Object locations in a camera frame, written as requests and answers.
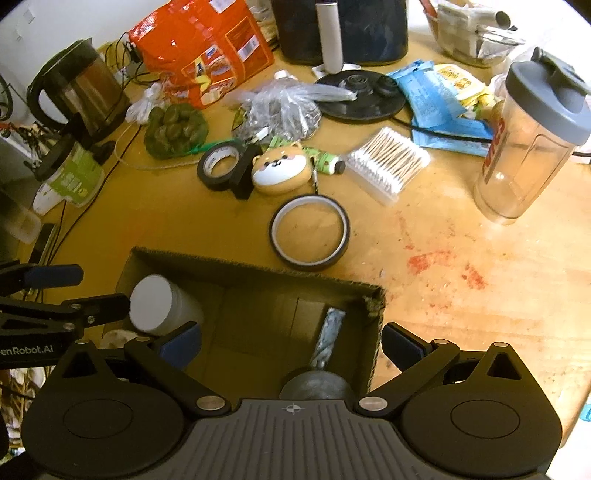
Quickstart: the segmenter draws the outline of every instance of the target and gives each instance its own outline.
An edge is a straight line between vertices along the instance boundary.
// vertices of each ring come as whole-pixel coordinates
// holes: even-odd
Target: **red food package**
[[[175,95],[203,108],[273,64],[273,53],[244,0],[172,0],[129,38],[146,68]]]

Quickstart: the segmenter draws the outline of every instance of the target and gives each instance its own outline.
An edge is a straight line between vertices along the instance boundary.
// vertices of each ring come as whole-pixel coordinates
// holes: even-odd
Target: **barcode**
[[[236,0],[211,0],[209,4],[217,13],[222,13],[230,5],[235,4]]]
[[[238,56],[242,61],[246,61],[246,59],[252,55],[252,52],[254,52],[260,45],[258,38],[254,35],[248,42],[246,42],[246,45],[238,50]]]

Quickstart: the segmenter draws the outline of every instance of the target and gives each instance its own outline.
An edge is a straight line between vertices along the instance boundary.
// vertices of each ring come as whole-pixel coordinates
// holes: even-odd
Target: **gray bottle lid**
[[[554,135],[583,145],[591,135],[585,97],[591,87],[571,65],[537,47],[530,61],[511,64],[507,92],[526,113]]]

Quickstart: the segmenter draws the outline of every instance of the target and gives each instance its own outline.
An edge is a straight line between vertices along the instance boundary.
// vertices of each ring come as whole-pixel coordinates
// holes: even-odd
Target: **metal screw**
[[[226,405],[226,401],[217,395],[207,395],[205,397],[201,397],[197,399],[196,403],[201,410],[206,411],[220,410]]]
[[[368,411],[380,411],[388,406],[388,402],[382,397],[364,397],[359,400],[359,406]]]

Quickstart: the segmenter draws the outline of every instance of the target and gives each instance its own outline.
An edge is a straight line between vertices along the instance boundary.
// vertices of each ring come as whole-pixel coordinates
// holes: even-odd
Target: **table surface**
[[[281,54],[276,58],[274,66],[246,87],[283,68],[313,81],[309,68],[287,65]],[[401,62],[375,70],[387,73],[420,58],[450,61],[432,43],[413,39]],[[471,71],[489,80],[486,70]],[[205,116],[208,141],[229,137],[232,111],[218,103],[206,109]],[[386,125],[409,134],[391,122],[345,125],[324,119],[306,143],[341,154]],[[126,145],[134,132],[132,127],[120,143]],[[142,134],[125,160],[154,164],[141,140]],[[567,163],[516,224],[499,226],[486,220],[472,199],[482,159],[430,153],[432,164],[390,207],[347,176],[321,176],[321,193],[345,207],[352,227],[347,253],[324,274],[386,287],[385,320],[424,339],[447,338],[468,350],[509,342],[543,387],[567,432],[591,383],[591,170]],[[105,168],[114,163],[111,158]],[[302,193],[311,193],[310,186],[281,197],[254,192],[247,202],[239,202],[230,192],[205,188],[194,166],[139,171],[121,164],[54,261],[80,264],[84,281],[48,291],[45,300],[59,303],[113,292],[136,245],[283,268],[269,244],[268,222],[280,204]],[[80,213],[66,207],[62,234]],[[61,205],[44,221],[58,222],[60,214]],[[21,258],[29,251],[23,247]],[[100,335],[99,327],[89,330],[95,330],[87,333],[91,337]],[[380,353],[374,388],[397,373]]]

